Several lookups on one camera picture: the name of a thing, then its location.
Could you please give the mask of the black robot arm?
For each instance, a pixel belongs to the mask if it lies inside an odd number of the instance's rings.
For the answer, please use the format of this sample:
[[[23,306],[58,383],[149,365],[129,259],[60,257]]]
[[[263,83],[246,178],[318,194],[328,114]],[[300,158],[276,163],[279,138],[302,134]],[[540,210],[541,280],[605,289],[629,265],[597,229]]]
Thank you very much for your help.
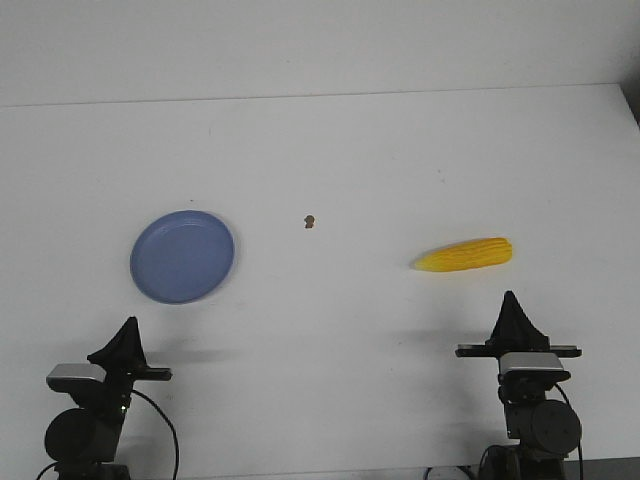
[[[460,344],[458,358],[494,358],[497,395],[512,445],[490,445],[478,465],[479,479],[565,479],[564,462],[581,450],[582,424],[565,392],[571,374],[563,358],[578,358],[575,345],[553,345],[525,314],[512,291],[504,293],[494,328],[482,344]]]
[[[67,394],[75,406],[58,414],[44,435],[45,451],[59,479],[129,479],[129,467],[114,462],[123,425],[137,396],[167,424],[173,441],[175,479],[180,448],[175,426],[148,395],[136,390],[138,381],[166,382],[169,368],[151,367],[142,347],[136,317],[127,318],[114,337],[85,363],[61,363],[46,376],[56,393]]]

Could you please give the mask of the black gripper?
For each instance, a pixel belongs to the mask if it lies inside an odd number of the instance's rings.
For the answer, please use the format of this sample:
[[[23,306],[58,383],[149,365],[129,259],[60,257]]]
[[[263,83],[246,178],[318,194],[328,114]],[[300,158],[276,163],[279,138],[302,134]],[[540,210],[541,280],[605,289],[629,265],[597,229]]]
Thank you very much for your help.
[[[519,346],[549,346],[549,337],[538,330],[525,314],[512,291],[503,296],[496,324],[488,344],[509,343],[513,337]],[[500,358],[507,353],[553,353],[558,358],[579,358],[582,350],[574,345],[552,345],[549,349],[508,349],[486,344],[458,344],[455,356],[458,358]]]
[[[146,366],[138,320],[130,316],[114,337],[87,360],[104,370],[122,370],[125,381],[170,381],[170,368]]]

